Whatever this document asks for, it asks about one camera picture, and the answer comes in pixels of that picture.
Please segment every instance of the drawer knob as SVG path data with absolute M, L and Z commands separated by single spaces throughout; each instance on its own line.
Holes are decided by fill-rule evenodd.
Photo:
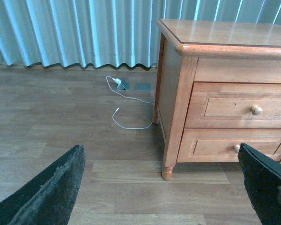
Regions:
M 257 116 L 257 115 L 261 114 L 262 108 L 257 105 L 254 105 L 251 107 L 251 112 L 254 116 Z
M 239 144 L 234 145 L 234 146 L 233 146 L 233 149 L 234 149 L 234 152 L 238 154 L 238 153 L 239 153 L 239 150 L 240 150 L 240 145 L 239 145 Z

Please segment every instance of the floor plank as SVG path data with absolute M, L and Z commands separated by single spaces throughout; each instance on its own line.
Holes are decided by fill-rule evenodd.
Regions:
M 206 225 L 261 225 L 257 215 L 204 214 Z
M 244 187 L 229 184 L 118 184 L 116 213 L 255 214 Z
M 206 225 L 203 215 L 72 213 L 68 225 Z

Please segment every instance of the dresser leg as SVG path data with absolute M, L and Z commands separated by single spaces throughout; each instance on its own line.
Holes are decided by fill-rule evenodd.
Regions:
M 173 174 L 173 167 L 163 167 L 162 177 L 164 180 L 169 180 Z

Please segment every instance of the wooden floor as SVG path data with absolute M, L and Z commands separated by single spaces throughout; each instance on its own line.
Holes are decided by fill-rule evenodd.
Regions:
M 238 163 L 178 164 L 161 178 L 152 105 L 112 93 L 105 76 L 154 88 L 156 71 L 0 68 L 0 201 L 76 144 L 87 158 L 70 225 L 258 225 Z

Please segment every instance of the light blue curtain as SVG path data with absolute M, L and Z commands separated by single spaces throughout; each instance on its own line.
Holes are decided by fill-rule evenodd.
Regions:
M 0 63 L 150 67 L 159 18 L 281 25 L 281 0 L 0 0 Z

